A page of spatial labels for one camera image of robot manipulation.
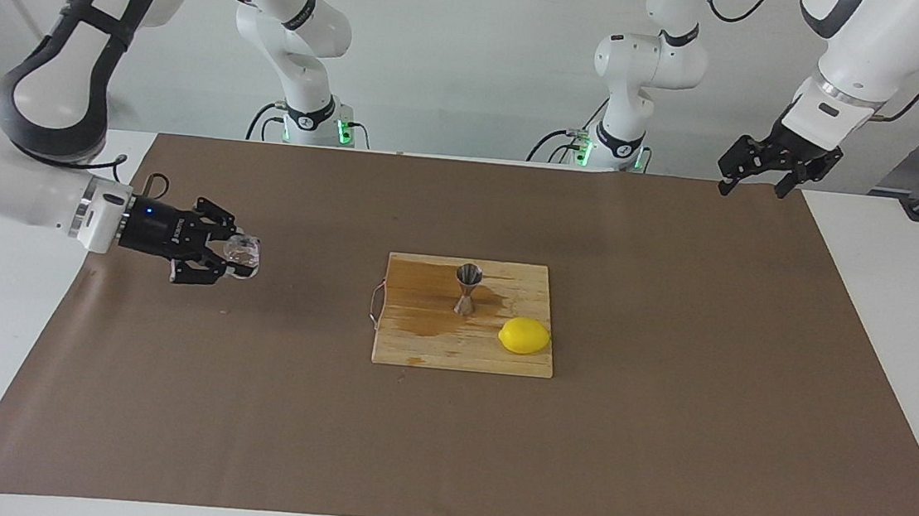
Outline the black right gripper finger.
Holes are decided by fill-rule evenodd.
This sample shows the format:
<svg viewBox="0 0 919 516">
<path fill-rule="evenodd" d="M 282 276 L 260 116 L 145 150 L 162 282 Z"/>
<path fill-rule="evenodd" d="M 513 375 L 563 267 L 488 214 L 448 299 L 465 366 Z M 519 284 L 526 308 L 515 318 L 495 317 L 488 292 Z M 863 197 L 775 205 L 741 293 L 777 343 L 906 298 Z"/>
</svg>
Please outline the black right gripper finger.
<svg viewBox="0 0 919 516">
<path fill-rule="evenodd" d="M 206 242 L 233 243 L 241 246 L 260 247 L 259 237 L 245 233 L 236 223 L 236 218 L 215 202 L 200 197 L 194 203 L 193 212 L 198 230 L 206 233 Z"/>
<path fill-rule="evenodd" d="M 190 254 L 170 257 L 171 273 L 169 282 L 173 284 L 214 285 L 218 279 L 226 276 L 239 278 L 255 277 L 260 269 L 258 262 L 232 261 L 219 256 L 194 257 Z"/>
</svg>

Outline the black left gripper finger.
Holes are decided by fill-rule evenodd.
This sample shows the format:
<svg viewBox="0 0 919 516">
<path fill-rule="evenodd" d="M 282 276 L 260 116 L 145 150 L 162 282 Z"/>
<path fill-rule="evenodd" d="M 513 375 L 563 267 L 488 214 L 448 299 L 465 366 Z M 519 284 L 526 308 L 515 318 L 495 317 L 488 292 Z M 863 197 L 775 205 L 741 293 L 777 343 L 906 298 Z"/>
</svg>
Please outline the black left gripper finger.
<svg viewBox="0 0 919 516">
<path fill-rule="evenodd" d="M 750 135 L 740 136 L 718 159 L 722 180 L 718 183 L 721 196 L 728 196 L 744 178 L 774 171 L 778 146 L 769 138 L 756 140 Z"/>
<path fill-rule="evenodd" d="M 827 176 L 835 165 L 834 161 L 811 160 L 810 162 L 795 163 L 786 176 L 783 176 L 774 186 L 777 199 L 783 199 L 801 183 L 808 181 L 817 182 Z"/>
</svg>

